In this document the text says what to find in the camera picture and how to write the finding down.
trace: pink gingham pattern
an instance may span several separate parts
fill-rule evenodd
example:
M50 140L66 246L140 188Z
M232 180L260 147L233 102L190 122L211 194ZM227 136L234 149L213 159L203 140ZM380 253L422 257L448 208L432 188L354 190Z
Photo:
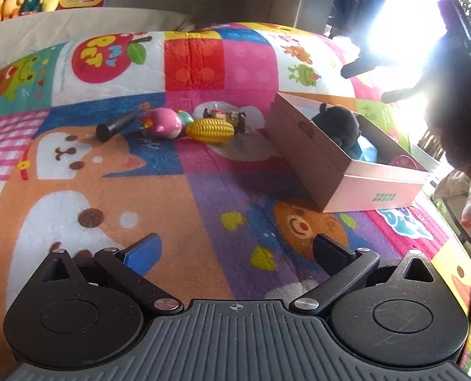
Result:
M0 117L0 180L7 180L48 110L26 111Z

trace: gray ribbed panel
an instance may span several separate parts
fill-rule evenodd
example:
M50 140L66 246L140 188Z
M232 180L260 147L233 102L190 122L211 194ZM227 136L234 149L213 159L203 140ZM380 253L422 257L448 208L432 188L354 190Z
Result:
M239 311L230 306L242 305ZM23 364L8 381L467 381L454 365L381 369L336 344L321 320L280 301L194 301L155 319L140 344L112 362L81 371Z

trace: silver screw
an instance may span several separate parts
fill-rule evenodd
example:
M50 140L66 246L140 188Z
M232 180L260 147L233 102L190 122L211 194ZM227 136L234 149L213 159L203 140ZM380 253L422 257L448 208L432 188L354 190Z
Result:
M303 311L311 311L313 309L317 309L320 306L316 299L310 297L299 298L294 302L294 305L296 308L302 309Z
M154 302L154 307L162 311L173 311L179 307L179 301L170 297L163 297Z

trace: open cardboard box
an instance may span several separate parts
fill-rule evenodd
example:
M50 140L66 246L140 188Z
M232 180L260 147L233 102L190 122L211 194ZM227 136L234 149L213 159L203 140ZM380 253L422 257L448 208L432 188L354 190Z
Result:
M265 129L274 145L322 212L349 212L410 206L428 172L398 143L364 116L356 114L362 135L389 163L410 156L418 170L353 160L310 118L318 113L314 100L277 93Z

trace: black cylinder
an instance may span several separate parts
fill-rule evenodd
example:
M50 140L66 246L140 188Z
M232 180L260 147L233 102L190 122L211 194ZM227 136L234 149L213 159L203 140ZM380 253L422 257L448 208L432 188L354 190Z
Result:
M133 123L136 118L137 114L134 111L128 111L107 123L101 123L96 126L96 137L100 142L105 143Z

